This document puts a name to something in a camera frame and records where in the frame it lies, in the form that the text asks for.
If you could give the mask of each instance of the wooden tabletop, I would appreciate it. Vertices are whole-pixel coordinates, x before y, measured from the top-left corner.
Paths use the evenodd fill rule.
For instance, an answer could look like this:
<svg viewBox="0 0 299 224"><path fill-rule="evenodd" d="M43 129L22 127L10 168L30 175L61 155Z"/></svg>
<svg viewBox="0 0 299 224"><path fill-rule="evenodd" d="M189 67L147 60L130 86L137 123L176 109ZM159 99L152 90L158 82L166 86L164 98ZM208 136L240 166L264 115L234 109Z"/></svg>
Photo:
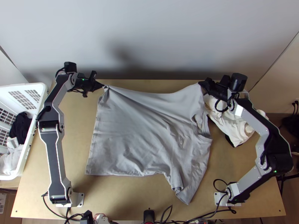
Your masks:
<svg viewBox="0 0 299 224"><path fill-rule="evenodd" d="M99 80L127 89L171 93L196 80ZM233 148L215 124L209 122L213 143L208 168L190 205L182 203L172 191L165 177L156 174L147 177L85 175L86 162L96 117L96 107L103 89L88 93L83 98L78 93L67 93L60 105L65 115L65 136L62 141L65 170L76 192L84 192L82 208L72 208L70 214L91 210L104 213L110 220L142 220L143 211L151 208L156 218L173 204L170 219L188 220L214 211L213 180L238 181L254 166L257 134L240 147ZM43 204L41 195L50 184L49 169L44 143L36 134L19 184L12 217L58 219ZM56 208L46 199L50 208L65 215L65 208ZM237 214L217 213L215 219L253 218L285 215L283 202L275 178L251 193L241 207L234 207Z"/></svg>

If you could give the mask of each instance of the cable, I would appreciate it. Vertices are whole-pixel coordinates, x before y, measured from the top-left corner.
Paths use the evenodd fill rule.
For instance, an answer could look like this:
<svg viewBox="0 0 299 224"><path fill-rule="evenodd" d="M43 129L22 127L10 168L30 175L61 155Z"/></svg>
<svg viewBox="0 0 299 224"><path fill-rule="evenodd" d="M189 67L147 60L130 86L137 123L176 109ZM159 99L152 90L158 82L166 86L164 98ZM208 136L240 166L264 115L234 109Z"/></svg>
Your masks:
<svg viewBox="0 0 299 224"><path fill-rule="evenodd" d="M70 209L71 208L67 208L67 215L66 215L66 217L64 217L64 216L62 216L62 215L58 215L57 213L55 213L53 210L51 210L50 208L49 208L49 206L47 205L47 203L46 203L46 200L44 199L45 198L45 196L47 196L48 195L48 192L46 192L45 194L43 194L42 195L42 197L43 197L43 201L44 201L44 205L47 207L47 209L50 211L50 212L52 212L54 215L56 215L56 216L58 216L58 217L60 217L60 218L63 218L63 219L65 219L66 221L65 221L65 224L67 224L67 223L69 223L68 221L69 220L73 220L73 221L79 221L80 222L80 220L76 220L76 219L74 219L76 216L83 216L82 214L74 214L74 215L72 215L71 217L67 217L67 215L68 215L68 212L70 211Z"/></svg>
<svg viewBox="0 0 299 224"><path fill-rule="evenodd" d="M165 213L167 212L168 209L170 209L170 212L169 212L167 218L163 221L164 215L165 215ZM166 208L166 209L164 210L164 212L162 213L162 216L161 216L161 219L160 219L160 224L165 224L165 223L167 222L167 220L168 220L169 217L170 217L171 212L172 212L172 205L169 206L168 208Z"/></svg>
<svg viewBox="0 0 299 224"><path fill-rule="evenodd" d="M221 100L221 99L218 99L218 100L216 101L216 103L215 103L215 109L216 109L218 112L223 113L223 112L225 112L225 111L228 110L228 106L227 106L226 108L224 108L223 110L218 110L218 109L217 109L217 105L218 105L218 103L220 102L220 100Z"/></svg>
<svg viewBox="0 0 299 224"><path fill-rule="evenodd" d="M297 110L296 110L296 115L297 115L297 113L298 113L298 107L299 107L299 102L298 102L298 100L295 100L295 104L297 105Z"/></svg>
<svg viewBox="0 0 299 224"><path fill-rule="evenodd" d="M71 90L68 90L68 92L75 92L75 93L84 93L84 91L79 91L77 89L71 89Z"/></svg>
<svg viewBox="0 0 299 224"><path fill-rule="evenodd" d="M191 219L191 220L188 220L186 223L190 223L190 222L193 222L193 221L196 221L196 220L201 220L201 219L210 219L210 218L212 218L217 212L220 212L220 211L218 211L220 202L221 202L221 200L222 200L226 195L227 195L227 193L224 194L224 195L222 195L222 197L220 198L220 200L219 200L219 202L218 202L218 204L217 204L216 210L215 210L214 212L210 212L210 213L207 213L207 214L205 214L205 215L198 216L198 217L196 217L196 218L193 218L193 219Z"/></svg>
<svg viewBox="0 0 299 224"><path fill-rule="evenodd" d="M59 70L56 72L56 74L55 74L55 78L57 77L58 73L61 72L61 71L63 71L64 69L65 69L65 67L59 69Z"/></svg>
<svg viewBox="0 0 299 224"><path fill-rule="evenodd" d="M226 108L224 108L223 110L219 110L219 109L217 109L217 105L218 105L218 103L219 103L220 100L221 100L221 99L218 99L218 100L216 101L216 103L215 103L215 109L216 109L216 111L218 111L218 112L220 112L220 113L224 113L225 111L228 110L228 107L231 106L231 100L234 99L235 97L236 97L236 98L239 98L239 96L240 96L240 93L239 93L239 92L232 93L232 95L228 98L228 100L227 100L227 102L226 102L226 104L227 104ZM233 111L234 109L235 109L235 102L232 101L232 109L231 109L231 110Z"/></svg>
<svg viewBox="0 0 299 224"><path fill-rule="evenodd" d="M215 187L215 183L216 183L216 181L222 181L223 183L225 183L226 186L227 186L228 184L227 184L224 180L222 180L222 179L215 179L215 180L213 181L213 186L214 186L214 188L216 189L216 191L221 192L221 193L227 193L226 191L221 191L221 190L219 190L219 189L217 189L217 188Z"/></svg>
<svg viewBox="0 0 299 224"><path fill-rule="evenodd" d="M292 114L292 116L294 116L294 113L295 113L296 106L295 106L295 103L294 103L294 102L292 103L292 105L293 105L293 107L294 107L294 110L293 110L293 114Z"/></svg>

